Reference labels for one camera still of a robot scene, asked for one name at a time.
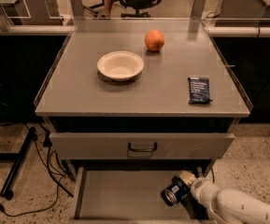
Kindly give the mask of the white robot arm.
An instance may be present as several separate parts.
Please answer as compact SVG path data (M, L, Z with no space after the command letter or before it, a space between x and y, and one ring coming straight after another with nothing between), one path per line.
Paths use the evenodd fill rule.
M188 171L178 177L217 224L270 224L270 204L237 189L220 188Z

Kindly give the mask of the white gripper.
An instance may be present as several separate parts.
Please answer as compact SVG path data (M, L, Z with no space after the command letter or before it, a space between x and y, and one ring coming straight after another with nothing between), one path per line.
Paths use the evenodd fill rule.
M193 173L188 171L181 171L178 176L186 186L191 186L192 197L208 209L220 187L206 178L196 178Z

